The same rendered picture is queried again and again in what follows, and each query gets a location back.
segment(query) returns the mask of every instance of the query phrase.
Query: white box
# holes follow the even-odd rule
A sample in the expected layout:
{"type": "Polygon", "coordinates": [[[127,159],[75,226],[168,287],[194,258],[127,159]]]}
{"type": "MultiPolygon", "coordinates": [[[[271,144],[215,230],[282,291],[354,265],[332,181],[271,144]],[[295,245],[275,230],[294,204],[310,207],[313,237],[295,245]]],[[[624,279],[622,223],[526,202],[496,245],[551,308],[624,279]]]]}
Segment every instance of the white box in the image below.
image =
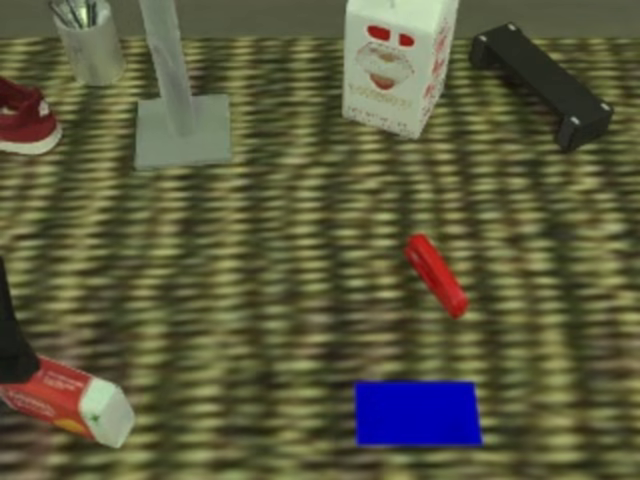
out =
{"type": "Polygon", "coordinates": [[[458,0],[348,0],[342,114],[418,138],[442,94],[458,0]]]}

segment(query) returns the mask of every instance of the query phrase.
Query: pen holder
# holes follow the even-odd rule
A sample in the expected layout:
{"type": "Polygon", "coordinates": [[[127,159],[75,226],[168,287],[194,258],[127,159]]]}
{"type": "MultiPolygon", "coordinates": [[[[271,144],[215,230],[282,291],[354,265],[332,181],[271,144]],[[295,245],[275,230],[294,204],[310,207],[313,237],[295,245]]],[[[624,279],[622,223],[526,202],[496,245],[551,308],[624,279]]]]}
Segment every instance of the pen holder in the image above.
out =
{"type": "Polygon", "coordinates": [[[126,63],[111,5],[106,0],[62,0],[53,5],[53,21],[76,80],[87,86],[117,82],[126,63]]]}

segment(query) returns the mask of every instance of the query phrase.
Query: shoe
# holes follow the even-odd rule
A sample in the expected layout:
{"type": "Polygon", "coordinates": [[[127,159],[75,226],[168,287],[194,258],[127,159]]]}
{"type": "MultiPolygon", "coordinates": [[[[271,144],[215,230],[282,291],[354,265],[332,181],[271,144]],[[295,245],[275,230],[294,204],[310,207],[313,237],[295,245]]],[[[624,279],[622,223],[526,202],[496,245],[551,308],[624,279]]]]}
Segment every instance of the shoe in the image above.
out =
{"type": "Polygon", "coordinates": [[[61,137],[62,128],[40,90],[0,77],[0,150],[40,155],[61,137]]]}

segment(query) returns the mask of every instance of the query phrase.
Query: lamp base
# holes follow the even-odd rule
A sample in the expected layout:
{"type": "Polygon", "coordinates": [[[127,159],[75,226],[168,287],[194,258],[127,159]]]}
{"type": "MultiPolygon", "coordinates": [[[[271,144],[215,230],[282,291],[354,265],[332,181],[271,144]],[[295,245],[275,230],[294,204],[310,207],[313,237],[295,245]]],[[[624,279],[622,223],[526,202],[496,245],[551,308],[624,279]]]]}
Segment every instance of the lamp base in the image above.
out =
{"type": "Polygon", "coordinates": [[[231,162],[229,96],[193,97],[193,109],[196,131],[178,137],[169,129],[162,98],[138,102],[135,170],[231,162]]]}

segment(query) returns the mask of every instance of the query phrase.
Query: striped mat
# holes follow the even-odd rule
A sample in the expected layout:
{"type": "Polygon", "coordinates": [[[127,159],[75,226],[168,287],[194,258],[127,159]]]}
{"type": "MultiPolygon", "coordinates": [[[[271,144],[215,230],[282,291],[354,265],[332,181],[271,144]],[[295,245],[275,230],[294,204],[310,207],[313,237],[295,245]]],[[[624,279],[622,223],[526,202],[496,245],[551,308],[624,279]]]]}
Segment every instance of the striped mat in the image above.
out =
{"type": "Polygon", "coordinates": [[[108,88],[54,40],[0,42],[65,137],[0,154],[0,253],[41,353],[123,386],[120,450],[3,409],[3,480],[638,480],[640,42],[541,41],[616,107],[561,154],[553,118],[454,47],[420,140],[341,119],[341,44],[185,42],[232,100],[230,165],[132,173],[143,41],[108,88]],[[428,234],[450,320],[402,255],[428,234]],[[353,382],[476,382],[485,447],[358,449],[353,382]]]}

